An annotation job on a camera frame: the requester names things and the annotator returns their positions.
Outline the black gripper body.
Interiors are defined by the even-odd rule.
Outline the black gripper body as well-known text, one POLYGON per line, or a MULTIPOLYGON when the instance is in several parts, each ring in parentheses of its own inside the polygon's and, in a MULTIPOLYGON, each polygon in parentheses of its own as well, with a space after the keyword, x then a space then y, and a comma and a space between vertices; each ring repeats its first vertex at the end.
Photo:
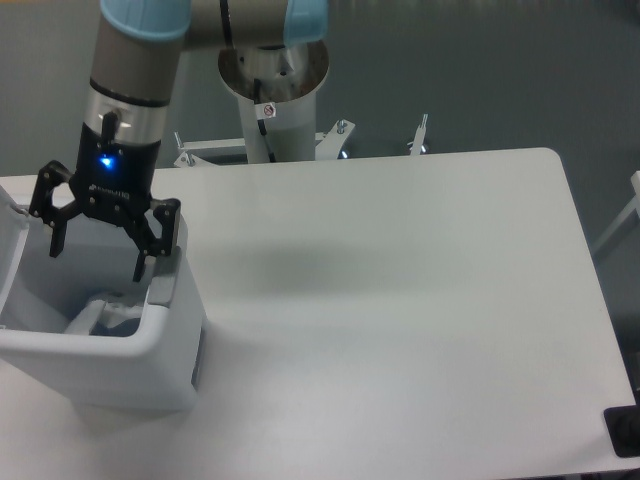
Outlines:
POLYGON ((67 218, 83 215, 121 228, 147 227, 160 145, 107 142, 83 125, 69 180, 74 200, 67 206, 67 218))

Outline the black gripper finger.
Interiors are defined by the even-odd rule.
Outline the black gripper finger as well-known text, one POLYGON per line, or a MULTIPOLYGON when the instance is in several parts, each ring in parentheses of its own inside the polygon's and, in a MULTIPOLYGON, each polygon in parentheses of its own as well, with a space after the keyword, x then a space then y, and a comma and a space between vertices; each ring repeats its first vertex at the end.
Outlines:
POLYGON ((39 170, 28 212, 52 229, 49 248, 52 258, 58 257, 64 249, 70 220, 79 215, 103 220, 100 212, 101 194, 90 189, 91 186, 98 186, 98 179, 96 160, 80 160, 74 173, 57 160, 48 162, 39 170), (69 185, 73 200, 63 207, 56 207, 53 193, 62 184, 69 185))
POLYGON ((133 213, 125 212, 123 223, 138 249, 132 280, 140 282, 148 257, 170 256, 177 245, 181 202, 176 198, 153 199, 133 213))

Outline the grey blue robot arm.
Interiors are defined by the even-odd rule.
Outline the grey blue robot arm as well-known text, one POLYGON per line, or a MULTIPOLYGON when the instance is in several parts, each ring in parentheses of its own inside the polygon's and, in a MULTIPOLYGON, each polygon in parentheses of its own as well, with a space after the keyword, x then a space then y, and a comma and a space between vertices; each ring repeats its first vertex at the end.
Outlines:
POLYGON ((133 277, 150 257, 170 255, 181 204, 151 183, 183 51, 213 47, 227 85, 250 103, 269 162, 279 104, 310 93, 326 72, 324 1, 104 1, 74 169, 58 161, 37 176, 29 212, 64 248, 83 215, 124 229, 138 249, 133 277))

